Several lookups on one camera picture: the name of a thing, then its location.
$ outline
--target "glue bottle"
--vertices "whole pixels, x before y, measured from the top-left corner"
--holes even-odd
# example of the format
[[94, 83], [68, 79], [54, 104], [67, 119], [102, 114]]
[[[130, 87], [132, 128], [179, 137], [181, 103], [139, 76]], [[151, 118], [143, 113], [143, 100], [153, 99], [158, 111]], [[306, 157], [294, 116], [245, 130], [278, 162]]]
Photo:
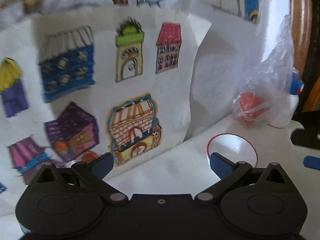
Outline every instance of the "glue bottle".
[[281, 109], [277, 117], [269, 125], [276, 128], [287, 127], [296, 111], [299, 104], [299, 95], [301, 94], [304, 83], [298, 78], [299, 72], [294, 70], [292, 73], [292, 85], [290, 95], [287, 95], [284, 102], [284, 107]]

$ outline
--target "white table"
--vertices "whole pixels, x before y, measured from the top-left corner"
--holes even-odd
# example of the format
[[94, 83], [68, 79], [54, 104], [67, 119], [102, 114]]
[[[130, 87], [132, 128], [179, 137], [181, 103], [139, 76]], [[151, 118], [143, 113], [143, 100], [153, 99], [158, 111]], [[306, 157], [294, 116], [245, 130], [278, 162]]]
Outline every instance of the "white table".
[[[110, 180], [108, 183], [131, 198], [132, 194], [187, 194], [194, 197], [216, 183], [219, 178], [210, 169], [206, 145], [211, 137], [220, 133], [238, 134], [250, 141], [258, 152], [258, 167], [279, 162], [308, 206], [308, 218], [302, 229], [307, 240], [320, 235], [320, 172], [303, 166], [307, 155], [320, 157], [320, 151], [296, 147], [290, 135], [302, 125], [292, 121], [289, 127], [276, 129], [269, 125], [245, 126], [231, 115], [198, 136], [174, 149]], [[6, 240], [17, 240], [22, 235], [14, 214], [0, 217]]]

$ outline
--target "white bowl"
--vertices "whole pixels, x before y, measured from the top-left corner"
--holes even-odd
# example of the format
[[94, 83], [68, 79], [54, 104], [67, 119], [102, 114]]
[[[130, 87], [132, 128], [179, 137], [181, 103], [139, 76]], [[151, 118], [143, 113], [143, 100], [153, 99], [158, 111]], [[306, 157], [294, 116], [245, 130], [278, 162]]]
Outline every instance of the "white bowl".
[[207, 157], [210, 162], [210, 155], [217, 152], [234, 163], [245, 161], [252, 167], [258, 164], [258, 155], [253, 145], [241, 136], [223, 133], [211, 138], [207, 145]]

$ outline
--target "red ball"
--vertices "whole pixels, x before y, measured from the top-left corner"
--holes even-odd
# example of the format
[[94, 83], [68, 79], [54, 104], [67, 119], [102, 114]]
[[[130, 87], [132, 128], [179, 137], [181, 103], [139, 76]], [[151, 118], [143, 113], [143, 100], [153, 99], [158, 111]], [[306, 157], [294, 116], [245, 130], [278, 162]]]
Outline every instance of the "red ball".
[[263, 101], [252, 92], [242, 93], [238, 101], [242, 112], [249, 111], [249, 113], [245, 113], [245, 116], [241, 116], [241, 118], [246, 121], [253, 121], [257, 117], [261, 116], [265, 111], [264, 109], [254, 112], [250, 111], [263, 103]]

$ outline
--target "pink house drawing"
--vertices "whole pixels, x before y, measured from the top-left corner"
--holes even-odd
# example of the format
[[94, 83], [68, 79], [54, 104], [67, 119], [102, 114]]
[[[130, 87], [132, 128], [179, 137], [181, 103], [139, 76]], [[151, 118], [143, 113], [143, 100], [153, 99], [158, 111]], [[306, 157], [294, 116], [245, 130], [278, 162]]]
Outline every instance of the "pink house drawing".
[[38, 146], [31, 137], [10, 145], [8, 149], [14, 168], [18, 169], [21, 174], [49, 160], [44, 151], [45, 147]]
[[163, 23], [157, 41], [156, 74], [178, 67], [181, 47], [181, 28], [177, 23]]

